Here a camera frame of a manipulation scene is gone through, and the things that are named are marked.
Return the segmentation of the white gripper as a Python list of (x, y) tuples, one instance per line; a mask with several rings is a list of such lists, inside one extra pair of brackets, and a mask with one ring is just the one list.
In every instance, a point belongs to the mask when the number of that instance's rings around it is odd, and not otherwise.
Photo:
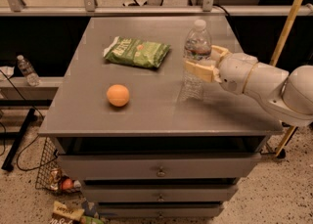
[(208, 83), (218, 82), (220, 75), (220, 85), (225, 91), (236, 95), (243, 94), (247, 77), (258, 60), (245, 53), (231, 54), (227, 48), (217, 45), (211, 46), (211, 59), (217, 63), (221, 61), (218, 68), (186, 61), (184, 69)]

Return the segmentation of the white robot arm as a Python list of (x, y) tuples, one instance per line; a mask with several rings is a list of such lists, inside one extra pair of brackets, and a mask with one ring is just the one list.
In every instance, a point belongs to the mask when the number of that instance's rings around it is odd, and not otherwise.
[(214, 45), (204, 59), (186, 52), (184, 71), (206, 83), (217, 82), (233, 94), (246, 95), (280, 121), (292, 126), (313, 122), (313, 67), (288, 72), (245, 53)]

